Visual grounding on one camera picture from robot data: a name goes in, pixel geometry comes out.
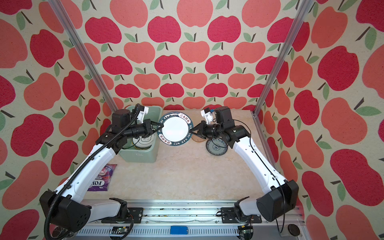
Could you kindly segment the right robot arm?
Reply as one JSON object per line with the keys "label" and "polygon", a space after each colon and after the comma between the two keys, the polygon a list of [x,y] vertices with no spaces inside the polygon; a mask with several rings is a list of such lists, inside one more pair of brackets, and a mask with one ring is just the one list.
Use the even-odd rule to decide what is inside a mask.
{"label": "right robot arm", "polygon": [[288,181],[256,147],[251,132],[243,125],[236,125],[228,107],[201,111],[204,118],[190,133],[202,139],[220,139],[233,149],[247,164],[264,195],[258,199],[245,197],[234,204],[239,222],[247,222],[251,216],[262,216],[268,222],[285,215],[297,204],[299,186]]}

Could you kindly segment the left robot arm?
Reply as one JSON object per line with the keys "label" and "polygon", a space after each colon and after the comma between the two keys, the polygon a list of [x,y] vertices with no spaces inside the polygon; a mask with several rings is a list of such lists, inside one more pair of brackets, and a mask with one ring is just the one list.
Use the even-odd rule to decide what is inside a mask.
{"label": "left robot arm", "polygon": [[71,174],[68,179],[55,191],[46,191],[40,197],[40,204],[46,220],[44,235],[47,240],[54,237],[50,233],[50,225],[65,229],[57,237],[66,238],[81,230],[87,223],[109,219],[125,222],[129,220],[127,203],[117,198],[111,198],[100,204],[83,204],[85,194],[102,169],[127,144],[128,139],[149,137],[156,130],[163,128],[163,124],[145,119],[147,107],[139,104],[132,110],[117,110],[112,115],[112,123],[96,140],[87,158]]}

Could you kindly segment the green rim plate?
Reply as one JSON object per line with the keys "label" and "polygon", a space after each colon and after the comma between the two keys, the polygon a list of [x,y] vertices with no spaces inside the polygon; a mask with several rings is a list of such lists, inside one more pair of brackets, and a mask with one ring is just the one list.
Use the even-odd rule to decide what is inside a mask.
{"label": "green rim plate", "polygon": [[157,130],[161,142],[168,146],[181,146],[191,138],[190,130],[194,127],[191,118],[182,112],[170,112],[163,115]]}

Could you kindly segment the mint green plastic bin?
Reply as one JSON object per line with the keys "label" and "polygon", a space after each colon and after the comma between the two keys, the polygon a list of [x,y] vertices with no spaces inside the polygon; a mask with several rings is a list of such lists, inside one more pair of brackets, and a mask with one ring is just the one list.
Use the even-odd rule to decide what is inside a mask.
{"label": "mint green plastic bin", "polygon": [[[159,106],[150,106],[149,112],[144,120],[150,119],[159,122],[163,114],[163,108]],[[158,134],[152,134],[147,138],[139,137],[128,139],[126,145],[120,150],[119,155],[126,162],[132,163],[154,163],[157,159],[160,140]]]}

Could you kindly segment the blue floral ceramic plate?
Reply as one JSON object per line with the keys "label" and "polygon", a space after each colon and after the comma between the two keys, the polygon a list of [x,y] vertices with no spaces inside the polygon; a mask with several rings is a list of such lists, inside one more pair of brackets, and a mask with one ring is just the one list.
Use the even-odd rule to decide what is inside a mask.
{"label": "blue floral ceramic plate", "polygon": [[222,156],[228,151],[228,145],[221,139],[211,139],[206,142],[207,151],[214,156]]}

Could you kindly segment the brown tinted glass plate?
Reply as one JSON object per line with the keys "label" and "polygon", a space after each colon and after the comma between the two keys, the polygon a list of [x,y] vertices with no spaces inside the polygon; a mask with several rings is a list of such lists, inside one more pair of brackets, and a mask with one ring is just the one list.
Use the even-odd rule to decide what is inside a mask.
{"label": "brown tinted glass plate", "polygon": [[203,138],[198,137],[196,135],[192,135],[192,140],[195,141],[196,143],[203,143],[206,141],[206,139],[203,139]]}

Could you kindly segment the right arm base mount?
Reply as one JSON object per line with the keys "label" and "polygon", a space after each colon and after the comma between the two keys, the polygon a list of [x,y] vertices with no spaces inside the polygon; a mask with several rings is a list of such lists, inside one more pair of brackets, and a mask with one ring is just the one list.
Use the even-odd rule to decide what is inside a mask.
{"label": "right arm base mount", "polygon": [[234,208],[221,208],[217,213],[217,217],[220,217],[223,224],[248,224],[251,222],[252,224],[261,224],[262,218],[258,215],[245,216],[244,219],[240,220]]}

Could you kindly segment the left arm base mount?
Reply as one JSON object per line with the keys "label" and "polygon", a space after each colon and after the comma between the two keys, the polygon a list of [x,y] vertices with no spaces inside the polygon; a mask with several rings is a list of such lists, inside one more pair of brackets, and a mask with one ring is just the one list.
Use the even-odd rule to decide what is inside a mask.
{"label": "left arm base mount", "polygon": [[127,208],[123,207],[114,217],[102,219],[104,224],[140,224],[143,217],[143,208]]}

